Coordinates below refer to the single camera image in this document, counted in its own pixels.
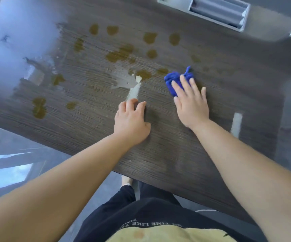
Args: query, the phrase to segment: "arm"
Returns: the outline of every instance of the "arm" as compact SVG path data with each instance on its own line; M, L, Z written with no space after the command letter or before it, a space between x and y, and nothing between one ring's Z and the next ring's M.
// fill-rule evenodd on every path
M146 102L123 102L114 133L0 197L0 242L58 241L119 159L150 133Z
M172 86L182 123L192 129L229 190L270 242L291 241L291 172L209 120L206 88L180 78Z

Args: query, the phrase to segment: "hand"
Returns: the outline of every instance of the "hand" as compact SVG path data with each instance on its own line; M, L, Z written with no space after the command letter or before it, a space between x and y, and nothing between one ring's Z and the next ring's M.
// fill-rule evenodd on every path
M184 90L172 81L172 87L176 91L178 97L174 97L174 103L181 122L188 128L194 130L202 122L209 120L209 108L206 100L206 88L202 88L200 93L195 80L190 79L190 85L186 81L184 75L180 76L180 82Z
M138 102L133 98L119 105L115 115L114 134L119 135L124 141L133 147L147 138L150 134L151 124L144 122L144 109L146 102L141 102L134 110L134 104Z

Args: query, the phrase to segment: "blue microfiber towel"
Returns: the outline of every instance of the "blue microfiber towel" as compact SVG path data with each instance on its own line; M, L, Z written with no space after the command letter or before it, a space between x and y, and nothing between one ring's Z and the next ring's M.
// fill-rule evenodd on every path
M193 78L193 73L189 72L189 70L190 70L190 66L187 67L186 72L184 73L184 76L185 76L186 81L188 83L189 83L189 80L191 78ZM166 85L167 85L168 90L171 93L172 97L177 96L177 93L175 92L175 90L173 89L173 87L171 85L172 81L175 81L182 89L184 89L183 86L181 85L180 74L178 72L172 72L172 73L167 74L164 77L164 81L166 82Z

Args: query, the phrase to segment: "leg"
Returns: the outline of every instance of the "leg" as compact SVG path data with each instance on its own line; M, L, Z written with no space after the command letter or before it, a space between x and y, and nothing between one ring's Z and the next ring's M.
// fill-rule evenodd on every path
M149 184L145 184L139 181L140 188L140 199L143 198L159 198L164 199L172 204L181 206L178 200L174 197L174 195L168 191L164 191L162 189L153 187Z
M98 207L93 211L83 222L83 225L87 225L89 228L99 225L103 220L107 219L114 213L121 210L123 207L131 204L135 201L135 193L130 185L132 179L122 176L121 189L106 203Z

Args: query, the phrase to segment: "dark wooden table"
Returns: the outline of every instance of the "dark wooden table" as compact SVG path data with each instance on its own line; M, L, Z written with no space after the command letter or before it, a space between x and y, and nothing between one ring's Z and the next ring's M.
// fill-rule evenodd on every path
M211 119L230 131L243 114L240 140L273 158L291 38L248 40L156 0L0 3L1 128L75 154L112 133L129 92L115 87L140 74L151 135L114 171L252 222L178 119L163 75L188 65L207 87Z

